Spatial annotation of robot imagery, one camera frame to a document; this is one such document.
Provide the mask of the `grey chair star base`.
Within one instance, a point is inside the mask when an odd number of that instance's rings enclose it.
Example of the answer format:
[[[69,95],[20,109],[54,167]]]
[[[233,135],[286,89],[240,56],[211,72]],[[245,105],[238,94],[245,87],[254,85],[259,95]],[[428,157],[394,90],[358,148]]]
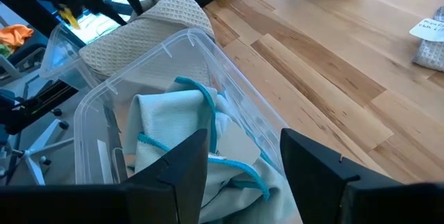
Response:
[[[67,121],[55,119],[29,148],[16,151],[17,168],[13,177],[18,172],[20,175],[28,175],[37,186],[44,186],[43,166],[52,163],[49,157],[74,142],[73,137],[62,139],[68,129]]]

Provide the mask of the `orange cloth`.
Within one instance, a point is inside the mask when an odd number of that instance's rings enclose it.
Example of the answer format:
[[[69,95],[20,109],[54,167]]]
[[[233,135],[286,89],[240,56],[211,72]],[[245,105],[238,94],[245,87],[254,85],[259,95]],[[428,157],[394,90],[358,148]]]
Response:
[[[32,36],[34,30],[25,25],[15,24],[0,29],[0,43],[12,48],[20,47]]]

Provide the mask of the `beige waffle microfiber towel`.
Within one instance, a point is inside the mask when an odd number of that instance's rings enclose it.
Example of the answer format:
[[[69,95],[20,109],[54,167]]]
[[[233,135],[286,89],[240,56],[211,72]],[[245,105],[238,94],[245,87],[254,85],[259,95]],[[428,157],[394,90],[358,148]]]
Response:
[[[208,16],[195,0],[145,0],[142,6],[141,15],[80,49],[79,56],[90,68],[111,76],[186,28],[214,37]]]

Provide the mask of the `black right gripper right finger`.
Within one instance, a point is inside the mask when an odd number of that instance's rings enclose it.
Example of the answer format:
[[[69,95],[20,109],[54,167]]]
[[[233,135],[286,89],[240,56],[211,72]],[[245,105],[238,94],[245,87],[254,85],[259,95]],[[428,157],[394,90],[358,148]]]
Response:
[[[290,128],[280,151],[304,224],[444,224],[444,182],[402,184]]]

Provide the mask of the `pale green teal-edged towel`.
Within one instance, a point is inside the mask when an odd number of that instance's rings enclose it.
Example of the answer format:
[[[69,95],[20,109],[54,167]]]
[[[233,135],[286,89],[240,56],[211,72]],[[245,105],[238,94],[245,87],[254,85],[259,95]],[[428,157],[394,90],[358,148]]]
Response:
[[[199,224],[284,224],[296,217],[287,179],[236,107],[190,78],[177,77],[161,94],[134,96],[123,151],[140,172],[199,129],[209,142]]]

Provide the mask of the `clear plastic bin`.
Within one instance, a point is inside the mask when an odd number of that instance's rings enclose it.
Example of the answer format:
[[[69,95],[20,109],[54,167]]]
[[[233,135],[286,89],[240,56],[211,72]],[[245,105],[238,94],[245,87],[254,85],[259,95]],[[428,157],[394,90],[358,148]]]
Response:
[[[100,38],[96,30],[71,29],[64,23],[58,24],[51,32],[40,76],[47,80],[61,80],[77,90],[91,90],[108,77],[96,73],[79,56],[79,50]]]
[[[121,147],[128,111],[136,94],[164,92],[178,77],[213,87],[234,107],[279,172],[284,119],[236,68],[215,41],[199,29],[178,31],[94,87],[74,114],[75,172],[78,184],[114,184],[128,177]]]

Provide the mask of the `black frame beam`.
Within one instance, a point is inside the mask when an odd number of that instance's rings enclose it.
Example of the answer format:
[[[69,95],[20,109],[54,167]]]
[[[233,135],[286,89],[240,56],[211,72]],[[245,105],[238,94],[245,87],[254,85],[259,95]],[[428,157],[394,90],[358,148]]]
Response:
[[[0,89],[0,126],[9,135],[16,135],[77,93],[76,88],[61,80],[46,86],[29,99],[16,97],[12,91]]]

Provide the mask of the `yellow clamp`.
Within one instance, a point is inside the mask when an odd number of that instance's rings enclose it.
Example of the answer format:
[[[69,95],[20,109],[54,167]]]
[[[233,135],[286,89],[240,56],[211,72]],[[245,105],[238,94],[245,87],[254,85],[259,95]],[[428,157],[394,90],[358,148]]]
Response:
[[[59,10],[59,13],[63,20],[67,21],[76,30],[80,30],[78,20],[74,17],[72,11],[69,8],[63,8]]]

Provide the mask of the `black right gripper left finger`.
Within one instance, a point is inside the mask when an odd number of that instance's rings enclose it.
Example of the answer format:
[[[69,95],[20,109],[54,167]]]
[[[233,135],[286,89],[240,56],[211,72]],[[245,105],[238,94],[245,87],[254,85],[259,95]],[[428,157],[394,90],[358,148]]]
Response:
[[[0,224],[198,224],[207,131],[197,130],[120,184],[0,189]]]

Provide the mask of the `grey waffle microfiber towel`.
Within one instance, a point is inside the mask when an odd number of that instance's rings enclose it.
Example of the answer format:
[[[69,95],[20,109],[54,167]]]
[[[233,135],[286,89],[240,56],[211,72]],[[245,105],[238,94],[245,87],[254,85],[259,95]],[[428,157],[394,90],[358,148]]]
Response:
[[[444,6],[441,6],[432,19],[444,22]],[[444,72],[444,42],[422,40],[412,62],[420,66]]]

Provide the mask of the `white handwritten paper label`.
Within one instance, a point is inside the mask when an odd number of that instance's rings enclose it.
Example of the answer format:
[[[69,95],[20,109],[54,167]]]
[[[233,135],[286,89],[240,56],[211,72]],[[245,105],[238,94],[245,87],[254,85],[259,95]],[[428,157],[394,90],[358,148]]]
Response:
[[[435,19],[423,19],[409,33],[422,40],[444,42],[444,22]]]

